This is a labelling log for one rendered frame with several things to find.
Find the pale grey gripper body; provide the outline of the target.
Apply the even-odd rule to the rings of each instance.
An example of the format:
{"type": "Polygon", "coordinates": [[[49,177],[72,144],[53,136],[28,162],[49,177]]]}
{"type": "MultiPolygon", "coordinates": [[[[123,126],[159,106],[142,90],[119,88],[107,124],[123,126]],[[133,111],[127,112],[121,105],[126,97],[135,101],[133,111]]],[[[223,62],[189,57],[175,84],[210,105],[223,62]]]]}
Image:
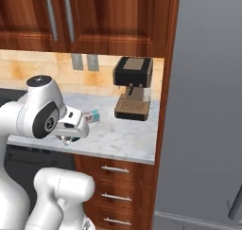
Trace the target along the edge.
{"type": "Polygon", "coordinates": [[[89,135],[89,125],[83,116],[66,115],[58,121],[52,131],[53,135],[86,138],[89,135]]]}

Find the white red teal small box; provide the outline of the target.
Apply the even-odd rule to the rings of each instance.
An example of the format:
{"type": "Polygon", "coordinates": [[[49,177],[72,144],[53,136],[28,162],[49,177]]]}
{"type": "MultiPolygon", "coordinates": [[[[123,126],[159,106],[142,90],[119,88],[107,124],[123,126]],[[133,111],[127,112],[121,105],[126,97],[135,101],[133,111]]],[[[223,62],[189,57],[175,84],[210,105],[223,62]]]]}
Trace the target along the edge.
{"type": "Polygon", "coordinates": [[[84,112],[82,116],[86,119],[88,123],[98,122],[100,120],[100,114],[98,110],[92,110],[84,112]]]}

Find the dark dishwasher front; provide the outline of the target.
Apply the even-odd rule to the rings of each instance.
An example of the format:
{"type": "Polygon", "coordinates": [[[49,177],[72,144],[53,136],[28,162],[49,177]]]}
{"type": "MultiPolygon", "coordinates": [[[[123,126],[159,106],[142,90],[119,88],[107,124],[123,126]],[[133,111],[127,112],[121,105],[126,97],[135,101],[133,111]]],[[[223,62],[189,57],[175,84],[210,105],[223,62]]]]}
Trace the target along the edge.
{"type": "Polygon", "coordinates": [[[65,152],[20,147],[7,144],[5,168],[8,175],[27,193],[32,211],[37,194],[33,186],[35,174],[41,168],[75,169],[74,157],[65,152]]]}

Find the wooden drawer front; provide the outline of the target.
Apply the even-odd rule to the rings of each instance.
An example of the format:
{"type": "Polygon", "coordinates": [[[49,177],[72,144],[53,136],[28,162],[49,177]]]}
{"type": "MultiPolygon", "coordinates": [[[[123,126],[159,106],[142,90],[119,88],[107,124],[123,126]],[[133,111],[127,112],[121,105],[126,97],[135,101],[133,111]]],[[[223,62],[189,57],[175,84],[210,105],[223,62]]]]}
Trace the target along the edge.
{"type": "Polygon", "coordinates": [[[151,230],[148,217],[133,211],[98,208],[87,210],[86,214],[95,226],[107,230],[151,230]]]}
{"type": "Polygon", "coordinates": [[[87,212],[90,212],[92,209],[99,210],[101,206],[148,212],[151,206],[150,188],[98,184],[94,196],[84,204],[84,207],[87,212]]]}
{"type": "Polygon", "coordinates": [[[138,186],[153,186],[154,167],[141,163],[120,161],[85,155],[74,155],[76,170],[92,175],[96,179],[129,182],[138,186]],[[122,173],[102,169],[101,166],[126,168],[130,172],[122,173]]]}

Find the black hob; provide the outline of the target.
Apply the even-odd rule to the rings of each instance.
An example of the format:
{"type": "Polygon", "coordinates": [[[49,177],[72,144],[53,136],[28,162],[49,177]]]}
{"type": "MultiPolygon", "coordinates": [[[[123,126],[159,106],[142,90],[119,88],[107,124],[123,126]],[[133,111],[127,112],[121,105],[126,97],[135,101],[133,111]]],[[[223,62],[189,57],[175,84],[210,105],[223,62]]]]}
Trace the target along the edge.
{"type": "Polygon", "coordinates": [[[25,94],[26,90],[0,88],[0,107],[7,102],[17,101],[25,94]]]}

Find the black and tan coffee machine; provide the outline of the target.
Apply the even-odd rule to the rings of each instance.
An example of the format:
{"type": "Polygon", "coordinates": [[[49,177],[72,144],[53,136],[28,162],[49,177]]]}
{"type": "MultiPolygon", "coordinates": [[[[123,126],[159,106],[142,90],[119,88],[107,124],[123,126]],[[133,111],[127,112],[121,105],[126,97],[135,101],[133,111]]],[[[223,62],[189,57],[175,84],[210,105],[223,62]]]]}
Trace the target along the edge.
{"type": "Polygon", "coordinates": [[[150,84],[153,71],[151,58],[122,57],[113,69],[113,84],[125,86],[117,100],[114,116],[146,121],[150,105],[150,84]]]}

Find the wooden cupboard door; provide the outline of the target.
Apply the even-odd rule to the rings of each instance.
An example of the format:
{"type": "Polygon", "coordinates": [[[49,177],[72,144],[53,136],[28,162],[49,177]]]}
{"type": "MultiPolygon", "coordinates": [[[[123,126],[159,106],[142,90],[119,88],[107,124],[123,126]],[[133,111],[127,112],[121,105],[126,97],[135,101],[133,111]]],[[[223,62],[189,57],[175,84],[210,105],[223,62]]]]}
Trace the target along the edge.
{"type": "Polygon", "coordinates": [[[66,50],[60,0],[52,0],[58,32],[53,40],[46,0],[0,0],[0,49],[66,50]]]}
{"type": "Polygon", "coordinates": [[[71,0],[75,41],[67,27],[68,47],[85,54],[162,57],[170,1],[71,0]]]}

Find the grey fridge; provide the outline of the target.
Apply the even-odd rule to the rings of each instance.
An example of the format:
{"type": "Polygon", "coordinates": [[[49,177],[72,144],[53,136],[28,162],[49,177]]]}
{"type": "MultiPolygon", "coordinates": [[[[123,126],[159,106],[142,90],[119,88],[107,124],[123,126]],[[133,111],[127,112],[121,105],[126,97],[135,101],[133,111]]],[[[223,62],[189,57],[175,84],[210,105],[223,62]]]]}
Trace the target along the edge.
{"type": "Polygon", "coordinates": [[[242,0],[180,0],[152,230],[242,230],[242,0]]]}

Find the grey wall socket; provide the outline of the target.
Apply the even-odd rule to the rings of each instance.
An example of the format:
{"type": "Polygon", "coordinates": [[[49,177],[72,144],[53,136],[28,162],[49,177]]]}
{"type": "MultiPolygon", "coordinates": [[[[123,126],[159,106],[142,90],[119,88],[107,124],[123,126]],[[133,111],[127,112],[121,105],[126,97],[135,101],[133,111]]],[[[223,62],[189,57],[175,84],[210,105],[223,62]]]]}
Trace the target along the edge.
{"type": "Polygon", "coordinates": [[[74,70],[83,70],[83,59],[82,55],[79,53],[72,53],[71,54],[72,58],[72,64],[73,64],[73,69],[74,70]]]}
{"type": "Polygon", "coordinates": [[[88,63],[88,70],[89,71],[98,71],[99,64],[98,64],[98,56],[95,54],[88,54],[87,55],[87,63],[88,63]]]}

